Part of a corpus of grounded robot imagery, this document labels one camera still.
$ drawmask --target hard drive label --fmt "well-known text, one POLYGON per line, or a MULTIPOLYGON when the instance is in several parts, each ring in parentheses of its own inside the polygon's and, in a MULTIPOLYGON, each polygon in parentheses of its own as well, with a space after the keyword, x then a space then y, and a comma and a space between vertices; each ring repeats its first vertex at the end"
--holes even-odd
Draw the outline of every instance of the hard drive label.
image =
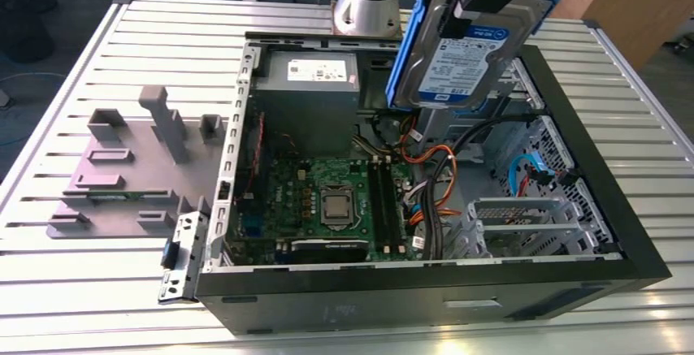
POLYGON ((487 56, 507 38, 505 28, 474 25, 465 38, 443 38, 419 86, 422 99, 459 102, 469 97, 487 72, 487 56))

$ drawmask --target workbench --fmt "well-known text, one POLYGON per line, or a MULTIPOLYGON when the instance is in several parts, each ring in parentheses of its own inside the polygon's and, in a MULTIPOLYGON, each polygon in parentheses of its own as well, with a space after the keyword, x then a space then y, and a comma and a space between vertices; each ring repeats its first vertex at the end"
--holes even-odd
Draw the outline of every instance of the workbench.
POLYGON ((529 43, 541 47, 671 279, 549 321, 234 337, 200 304, 158 305, 163 239, 51 240, 46 223, 90 141, 94 109, 146 119, 138 95, 160 84, 184 119, 228 115, 251 30, 328 34, 330 11, 212 0, 111 5, 0 187, 0 352, 694 351, 692 143, 602 31, 577 20, 549 20, 529 43))

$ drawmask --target sticker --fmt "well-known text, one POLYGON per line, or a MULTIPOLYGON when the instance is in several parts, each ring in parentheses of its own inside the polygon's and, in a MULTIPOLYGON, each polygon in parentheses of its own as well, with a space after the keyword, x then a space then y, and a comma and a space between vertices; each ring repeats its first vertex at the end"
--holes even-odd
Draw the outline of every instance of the sticker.
POLYGON ((410 136, 414 138, 417 142, 421 142, 425 136, 422 136, 422 133, 417 131, 417 129, 410 130, 410 136))
POLYGON ((290 61, 286 70, 290 81, 347 81, 347 63, 343 60, 290 61))
POLYGON ((443 38, 431 59, 419 97, 434 102, 459 102, 474 92, 485 73, 487 57, 506 43, 509 30, 473 25, 462 39, 443 38))
POLYGON ((425 249, 425 238, 415 236, 413 237, 413 247, 417 249, 425 249))

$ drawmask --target wire bundle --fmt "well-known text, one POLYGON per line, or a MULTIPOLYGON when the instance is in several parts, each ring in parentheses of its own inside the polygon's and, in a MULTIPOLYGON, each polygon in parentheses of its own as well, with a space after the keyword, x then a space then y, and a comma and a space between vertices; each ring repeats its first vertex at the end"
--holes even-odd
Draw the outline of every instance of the wire bundle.
POLYGON ((442 158, 437 164, 433 175, 426 179, 426 187, 419 195, 419 204, 422 206, 422 220, 425 221, 425 258, 443 258, 443 227, 441 224, 439 213, 437 210, 438 201, 434 198, 434 184, 443 173, 443 168, 451 162, 451 168, 457 170, 455 155, 473 140, 487 131, 498 123, 505 122, 531 122, 538 118, 538 114, 515 114, 502 115, 493 119, 487 119, 473 125, 463 135, 458 138, 450 148, 449 156, 442 158))

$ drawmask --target metal bracket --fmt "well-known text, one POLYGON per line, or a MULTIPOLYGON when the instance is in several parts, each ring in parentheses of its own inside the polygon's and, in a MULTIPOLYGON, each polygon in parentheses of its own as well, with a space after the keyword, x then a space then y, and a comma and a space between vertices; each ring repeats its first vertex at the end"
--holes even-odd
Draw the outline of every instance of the metal bracket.
POLYGON ((159 288, 159 303, 195 303, 195 284, 203 262, 210 219, 200 211, 178 218, 174 237, 167 240, 162 266, 164 277, 159 288))

